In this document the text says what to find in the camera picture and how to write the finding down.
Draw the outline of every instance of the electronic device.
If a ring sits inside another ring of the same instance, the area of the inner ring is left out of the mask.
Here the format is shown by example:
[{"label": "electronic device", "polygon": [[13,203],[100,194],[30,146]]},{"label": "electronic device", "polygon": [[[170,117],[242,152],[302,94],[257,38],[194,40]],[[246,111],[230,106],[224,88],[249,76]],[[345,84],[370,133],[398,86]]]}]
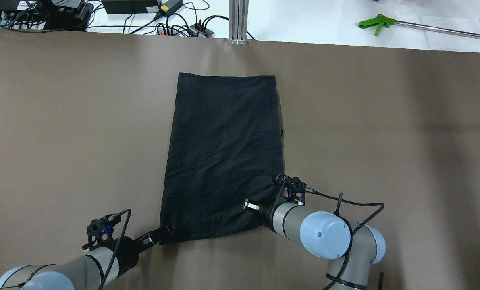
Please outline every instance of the electronic device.
[{"label": "electronic device", "polygon": [[0,0],[0,22],[8,27],[44,23],[44,29],[85,31],[93,4],[84,0]]},{"label": "electronic device", "polygon": [[109,15],[157,13],[161,0],[102,0],[102,4]]}]

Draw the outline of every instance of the green handle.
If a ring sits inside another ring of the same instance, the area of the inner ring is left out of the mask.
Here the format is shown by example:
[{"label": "green handle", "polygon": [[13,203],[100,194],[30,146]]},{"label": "green handle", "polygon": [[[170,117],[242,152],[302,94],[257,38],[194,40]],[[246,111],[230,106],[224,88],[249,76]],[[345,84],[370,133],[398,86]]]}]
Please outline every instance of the green handle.
[{"label": "green handle", "polygon": [[367,28],[377,25],[378,27],[376,28],[374,35],[378,36],[378,34],[380,34],[380,29],[383,28],[383,26],[389,28],[391,25],[394,25],[395,22],[396,20],[394,18],[388,18],[383,14],[378,14],[378,16],[374,18],[360,21],[360,23],[358,23],[358,27]]}]

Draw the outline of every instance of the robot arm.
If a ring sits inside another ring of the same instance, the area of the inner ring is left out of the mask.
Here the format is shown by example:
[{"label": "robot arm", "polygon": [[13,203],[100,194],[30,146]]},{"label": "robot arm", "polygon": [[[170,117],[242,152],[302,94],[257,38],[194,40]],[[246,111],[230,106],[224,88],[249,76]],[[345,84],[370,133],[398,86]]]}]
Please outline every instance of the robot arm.
[{"label": "robot arm", "polygon": [[263,205],[245,199],[243,208],[257,212],[264,226],[271,231],[315,256],[332,260],[326,276],[334,283],[329,283],[327,289],[366,289],[370,265],[380,262],[385,255],[383,235],[365,225],[368,220],[361,223],[341,217],[338,213],[341,197],[334,214],[313,211],[304,206],[305,194],[319,194],[317,191],[307,187],[299,178],[282,174],[273,182],[280,186],[274,203]]},{"label": "robot arm", "polygon": [[[299,178],[279,175],[273,182],[280,186],[274,202],[257,204],[246,199],[243,208],[258,213],[271,231],[313,255],[330,259],[326,275],[330,283],[326,290],[366,289],[370,265],[380,262],[385,255],[385,239],[365,223],[383,209],[383,204],[365,204],[380,205],[380,209],[363,222],[353,222],[340,216],[339,205],[341,201],[357,203],[342,200],[341,196],[325,196],[307,187]],[[336,211],[328,213],[305,207],[306,193],[339,200]],[[84,255],[63,265],[25,265],[11,269],[0,278],[0,288],[100,290],[136,266],[140,252],[173,231],[170,226],[161,226],[133,240],[124,236],[128,215],[120,237],[114,239],[114,226],[125,213],[130,215],[130,210],[94,219],[87,226],[88,243],[83,246]]]},{"label": "robot arm", "polygon": [[[140,252],[156,245],[172,231],[170,226],[161,226],[133,240],[123,235],[126,220],[122,234],[114,239],[114,226],[126,212],[130,214],[127,210],[106,215],[87,226],[88,243],[82,247],[84,255],[62,265],[25,265],[11,269],[0,278],[0,288],[98,290],[104,280],[103,285],[114,281],[136,266]],[[112,266],[106,275],[111,261]]]}]

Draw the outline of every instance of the gray metal cylinder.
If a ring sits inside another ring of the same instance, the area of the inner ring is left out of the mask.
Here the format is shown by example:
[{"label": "gray metal cylinder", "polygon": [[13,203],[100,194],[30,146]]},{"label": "gray metal cylinder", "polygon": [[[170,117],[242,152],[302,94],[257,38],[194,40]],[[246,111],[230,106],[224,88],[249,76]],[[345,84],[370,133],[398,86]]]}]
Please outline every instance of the gray metal cylinder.
[{"label": "gray metal cylinder", "polygon": [[312,213],[314,211],[305,206],[286,202],[274,212],[272,224],[276,233],[303,247],[300,237],[301,224]]},{"label": "gray metal cylinder", "polygon": [[[67,277],[73,284],[75,290],[96,290],[102,280],[103,272],[107,269],[111,255],[111,250],[101,246],[89,252],[87,255],[77,257],[65,264],[48,266],[28,265],[15,268],[2,276],[2,279],[0,279],[0,288],[17,286],[19,283],[26,282],[29,278],[30,282],[28,282],[24,288],[41,288],[39,284],[33,285],[35,284],[34,277],[38,277],[40,274],[43,274],[44,277],[44,275],[49,272],[57,272]],[[116,279],[117,275],[118,261],[115,259],[106,284]]]},{"label": "gray metal cylinder", "polygon": [[[350,224],[354,229],[359,223],[350,222]],[[376,252],[376,240],[371,231],[366,226],[363,226],[353,237],[353,244],[349,252],[349,262],[340,276],[343,282],[335,283],[331,290],[366,289],[370,265],[376,258]],[[336,277],[344,259],[345,257],[340,257],[330,261],[328,276]],[[331,281],[330,277],[328,277],[326,284],[329,284]]]}]

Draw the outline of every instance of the power adapter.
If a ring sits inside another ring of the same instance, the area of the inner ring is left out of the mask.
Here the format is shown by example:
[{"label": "power adapter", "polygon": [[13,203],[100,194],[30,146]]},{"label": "power adapter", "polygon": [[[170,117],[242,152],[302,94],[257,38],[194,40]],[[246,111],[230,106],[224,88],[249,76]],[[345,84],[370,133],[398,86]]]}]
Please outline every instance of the power adapter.
[{"label": "power adapter", "polygon": [[183,0],[168,0],[163,5],[161,5],[161,7],[159,7],[159,12],[162,11],[163,15],[168,18],[182,6]]},{"label": "power adapter", "polygon": [[102,0],[107,14],[157,13],[161,0]]}]

